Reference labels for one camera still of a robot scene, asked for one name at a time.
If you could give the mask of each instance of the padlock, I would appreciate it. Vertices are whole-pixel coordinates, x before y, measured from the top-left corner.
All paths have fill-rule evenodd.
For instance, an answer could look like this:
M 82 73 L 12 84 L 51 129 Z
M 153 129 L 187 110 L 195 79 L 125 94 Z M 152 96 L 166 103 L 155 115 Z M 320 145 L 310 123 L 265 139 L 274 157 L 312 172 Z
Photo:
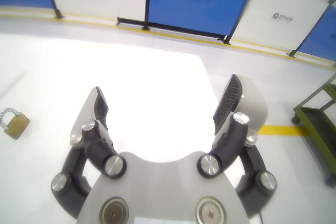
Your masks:
M 15 115 L 11 121 L 9 121 L 8 125 L 3 122 L 3 117 L 7 112 L 13 112 Z M 13 108 L 6 108 L 0 113 L 0 126 L 5 130 L 4 132 L 9 135 L 13 139 L 18 139 L 20 135 L 27 128 L 30 120 L 21 112 L 17 112 Z

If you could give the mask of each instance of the white table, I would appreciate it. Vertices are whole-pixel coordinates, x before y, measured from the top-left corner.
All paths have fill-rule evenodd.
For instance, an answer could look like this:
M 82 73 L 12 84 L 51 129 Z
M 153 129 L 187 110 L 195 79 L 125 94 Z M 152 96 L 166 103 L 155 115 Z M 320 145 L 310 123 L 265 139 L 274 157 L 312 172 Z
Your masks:
M 0 130 L 2 223 L 75 223 L 50 183 L 94 86 L 108 102 L 118 152 L 166 162 L 211 148 L 217 100 L 195 55 L 8 34 L 0 44 L 0 110 L 13 107 L 30 119 L 17 141 Z M 227 171 L 234 186 L 242 173 L 239 162 Z M 84 175 L 92 186 L 99 172 L 87 163 Z

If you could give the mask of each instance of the green metal cart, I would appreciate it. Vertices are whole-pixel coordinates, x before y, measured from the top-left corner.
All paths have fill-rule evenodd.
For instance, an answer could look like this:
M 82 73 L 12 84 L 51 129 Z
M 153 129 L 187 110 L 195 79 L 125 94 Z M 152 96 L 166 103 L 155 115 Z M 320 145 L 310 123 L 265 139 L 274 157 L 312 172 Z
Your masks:
M 307 128 L 308 133 L 331 167 L 333 174 L 325 180 L 325 183 L 331 187 L 336 187 L 336 127 L 324 111 L 336 102 L 336 85 L 332 84 L 335 79 L 336 74 L 296 106 L 294 108 L 295 115 L 292 118 L 293 124 L 298 125 L 301 122 Z M 331 97 L 331 101 L 320 109 L 304 107 L 304 104 L 322 90 Z

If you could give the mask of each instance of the cart wheel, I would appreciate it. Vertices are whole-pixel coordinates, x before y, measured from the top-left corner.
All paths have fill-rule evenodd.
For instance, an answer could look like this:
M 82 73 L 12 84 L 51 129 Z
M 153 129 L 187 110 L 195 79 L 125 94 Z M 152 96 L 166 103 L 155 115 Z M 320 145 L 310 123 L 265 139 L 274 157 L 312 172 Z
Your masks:
M 292 123 L 295 124 L 295 125 L 299 125 L 301 122 L 300 118 L 294 114 L 294 117 L 292 118 Z
M 331 188 L 335 188 L 336 187 L 336 175 L 331 174 L 328 178 L 326 178 L 325 184 L 330 186 Z

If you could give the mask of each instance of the yellow floor line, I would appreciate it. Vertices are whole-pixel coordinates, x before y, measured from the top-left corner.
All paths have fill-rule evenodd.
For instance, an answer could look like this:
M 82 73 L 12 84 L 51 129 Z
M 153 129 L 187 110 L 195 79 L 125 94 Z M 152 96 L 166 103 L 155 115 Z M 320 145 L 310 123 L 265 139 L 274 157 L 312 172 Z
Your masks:
M 322 58 L 322 57 L 316 57 L 316 56 L 313 56 L 313 55 L 306 55 L 300 51 L 298 51 L 295 55 L 299 55 L 299 56 L 302 56 L 302 57 L 307 57 L 307 58 L 311 58 L 311 59 L 315 59 L 315 60 L 319 60 L 319 61 L 322 61 L 324 63 L 335 63 L 334 61 L 331 61 L 329 59 L 326 59 L 326 58 Z
M 272 126 L 264 125 L 259 135 L 287 135 L 287 136 L 308 136 L 308 131 L 301 126 Z
M 183 36 L 178 36 L 178 35 L 171 35 L 171 34 L 165 34 L 165 33 L 160 33 L 160 32 L 151 32 L 151 31 L 146 31 L 146 30 L 140 30 L 140 29 L 135 29 L 135 28 L 128 28 L 128 27 L 121 27 L 121 26 L 114 26 L 111 24 L 101 24 L 101 23 L 94 23 L 94 22 L 88 22 L 88 21 L 80 21 L 80 20 L 68 20 L 68 19 L 55 19 L 55 18 L 44 18 L 44 17 L 35 17 L 35 16 L 25 16 L 25 15 L 0 15 L 0 17 L 11 17 L 11 18 L 32 18 L 32 19 L 40 19 L 40 20 L 53 20 L 53 21 L 59 21 L 59 22 L 68 22 L 68 23 L 76 23 L 76 24 L 88 24 L 88 25 L 94 25 L 94 26 L 102 26 L 102 27 L 110 27 L 110 28 L 118 28 L 122 30 L 128 30 L 132 32 L 140 32 L 140 33 L 148 33 L 148 34 L 154 34 L 158 36 L 163 36 L 163 37 L 170 37 L 170 38 L 178 38 L 178 39 L 183 39 L 183 40 L 188 40 L 188 41 L 194 41 L 194 42 L 199 42 L 199 43 L 205 43 L 205 44 L 212 44 L 212 45 L 219 45 L 224 48 L 233 48 L 233 49 L 239 49 L 239 50 L 245 50 L 245 51 L 252 51 L 255 53 L 260 53 L 260 54 L 265 54 L 265 55 L 270 55 L 270 56 L 276 56 L 284 59 L 291 59 L 294 61 L 300 61 L 308 64 L 312 64 L 315 66 L 335 70 L 331 65 L 322 65 L 316 62 L 312 61 L 307 61 L 304 59 L 300 58 L 292 58 L 287 55 L 280 55 L 280 54 L 275 54 L 271 53 L 269 51 L 261 51 L 261 50 L 256 50 L 248 47 L 242 47 L 242 46 L 234 46 L 234 45 L 226 45 L 220 42 L 211 42 L 211 41 L 206 41 L 206 40 L 201 40 L 201 39 L 194 39 L 194 38 L 189 38 L 189 37 L 183 37 Z
M 38 9 L 38 8 L 9 8 L 6 6 L 0 7 L 0 11 L 13 11 L 13 12 L 35 12 L 35 13 L 49 13 L 49 14 L 55 14 L 55 10 L 53 9 Z
M 276 51 L 285 51 L 285 52 L 288 52 L 288 50 L 285 50 L 285 49 L 275 48 L 275 47 L 270 47 L 270 46 L 265 46 L 265 45 L 261 45 L 261 44 L 257 44 L 257 43 L 251 43 L 251 42 L 242 41 L 242 40 L 231 39 L 230 42 L 232 42 L 232 41 L 233 42 L 244 43 L 244 44 L 249 44 L 249 45 L 253 45 L 253 46 L 259 46 L 259 47 L 263 47 L 263 48 L 268 48 L 268 49 L 272 49 L 272 50 L 276 50 Z
M 93 19 L 100 19 L 100 20 L 108 20 L 116 22 L 117 19 L 110 19 L 110 18 L 103 18 L 97 16 L 88 16 L 88 15 L 81 15 L 81 14 L 74 14 L 74 13 L 62 13 L 63 16 L 77 16 L 77 17 L 85 17 L 85 18 L 93 18 Z

